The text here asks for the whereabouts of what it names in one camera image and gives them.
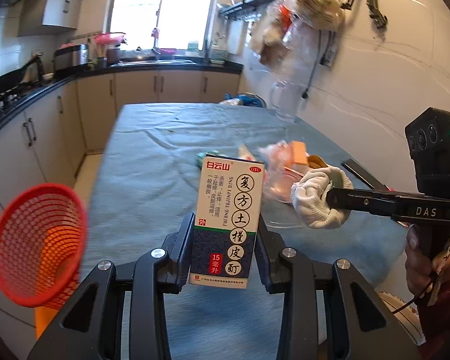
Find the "right hand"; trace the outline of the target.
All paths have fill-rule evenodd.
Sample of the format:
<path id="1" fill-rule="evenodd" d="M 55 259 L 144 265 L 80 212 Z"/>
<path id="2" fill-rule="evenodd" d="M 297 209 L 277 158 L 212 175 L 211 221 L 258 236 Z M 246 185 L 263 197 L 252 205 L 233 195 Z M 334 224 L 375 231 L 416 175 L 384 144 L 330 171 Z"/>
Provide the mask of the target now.
<path id="1" fill-rule="evenodd" d="M 414 296 L 419 296 L 430 286 L 433 265 L 419 248 L 419 238 L 413 226 L 410 226 L 406 235 L 405 253 L 407 287 Z"/>

